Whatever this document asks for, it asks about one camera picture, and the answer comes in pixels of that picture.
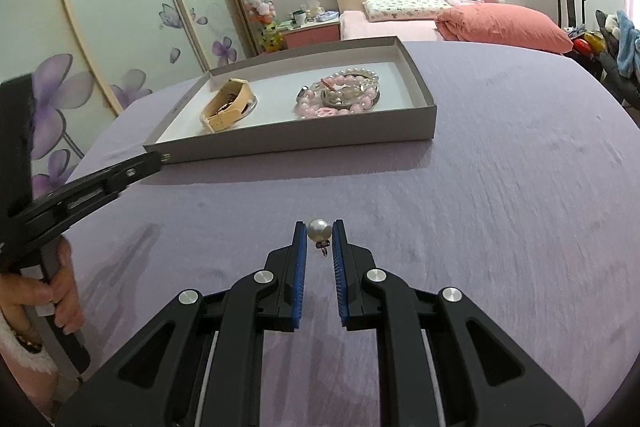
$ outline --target purple flower painting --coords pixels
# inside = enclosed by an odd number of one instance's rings
[[[145,81],[146,73],[144,71],[129,70],[122,77],[122,87],[111,84],[111,89],[113,89],[123,109],[126,109],[143,96],[153,93],[151,89],[147,89],[146,87],[143,89],[142,86],[145,84]]]
[[[71,153],[68,149],[61,149],[51,153],[48,165],[49,174],[36,174],[31,178],[34,200],[53,192],[66,183],[77,167],[77,165],[68,166],[70,158]]]
[[[171,53],[169,53],[169,62],[175,64],[175,61],[180,58],[180,50],[178,48],[171,48]]]
[[[94,76],[83,71],[67,78],[73,57],[63,53],[41,63],[33,73],[34,115],[31,158],[44,158],[66,134],[62,109],[82,107],[94,91]]]
[[[236,58],[238,58],[238,54],[236,50],[231,47],[231,39],[229,37],[225,37],[222,39],[222,44],[220,41],[215,41],[213,43],[213,54],[218,57],[218,67],[226,66],[230,62],[235,62]]]
[[[191,20],[196,21],[196,24],[205,25],[209,22],[209,19],[206,17],[198,17],[196,20],[196,10],[191,8]]]
[[[195,8],[191,8],[191,20],[195,21],[196,24],[207,24],[209,20],[206,17],[198,17],[196,19],[196,10]],[[162,19],[162,23],[169,28],[182,29],[182,21],[180,20],[180,14],[178,10],[169,6],[168,4],[162,3],[162,11],[158,13],[160,18]]]

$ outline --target watch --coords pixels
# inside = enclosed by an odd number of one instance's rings
[[[200,121],[209,132],[223,131],[251,113],[257,103],[249,83],[232,78],[207,103]]]

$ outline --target purple bedsheet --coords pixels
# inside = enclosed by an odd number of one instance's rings
[[[406,46],[433,142],[168,166],[69,231],[94,368],[182,289],[261,267],[296,220],[342,218],[410,285],[462,289],[596,416],[640,351],[640,130],[567,58]],[[142,153],[191,83],[134,103],[74,176]],[[309,254],[301,329],[266,336],[262,425],[377,425],[374,335],[340,328],[332,262]]]

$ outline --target white bead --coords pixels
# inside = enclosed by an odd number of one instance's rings
[[[328,241],[331,239],[331,232],[331,225],[320,217],[316,217],[316,219],[311,220],[306,226],[306,235],[308,235],[309,239],[314,243]]]

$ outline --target mug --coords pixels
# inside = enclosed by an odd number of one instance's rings
[[[293,12],[293,20],[295,20],[297,27],[304,26],[306,23],[306,12],[302,10]]]

